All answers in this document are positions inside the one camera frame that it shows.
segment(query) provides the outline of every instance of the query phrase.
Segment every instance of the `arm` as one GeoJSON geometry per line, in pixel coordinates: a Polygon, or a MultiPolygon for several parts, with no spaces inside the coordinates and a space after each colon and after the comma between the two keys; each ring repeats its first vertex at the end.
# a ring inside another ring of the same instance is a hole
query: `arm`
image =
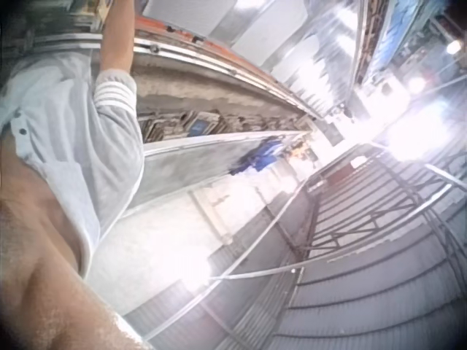
{"type": "Polygon", "coordinates": [[[134,18],[134,0],[113,1],[101,44],[101,71],[130,71],[133,61],[134,18]]]}
{"type": "Polygon", "coordinates": [[[0,200],[0,321],[25,349],[143,350],[58,253],[40,218],[0,200]]]}

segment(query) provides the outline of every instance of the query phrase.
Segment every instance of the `man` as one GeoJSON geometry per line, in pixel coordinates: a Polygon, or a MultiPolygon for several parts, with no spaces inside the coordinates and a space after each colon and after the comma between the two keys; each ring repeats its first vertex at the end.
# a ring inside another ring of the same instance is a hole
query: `man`
{"type": "Polygon", "coordinates": [[[145,349],[82,281],[142,175],[134,1],[115,0],[101,46],[19,63],[0,100],[0,320],[26,349],[145,349]]]}

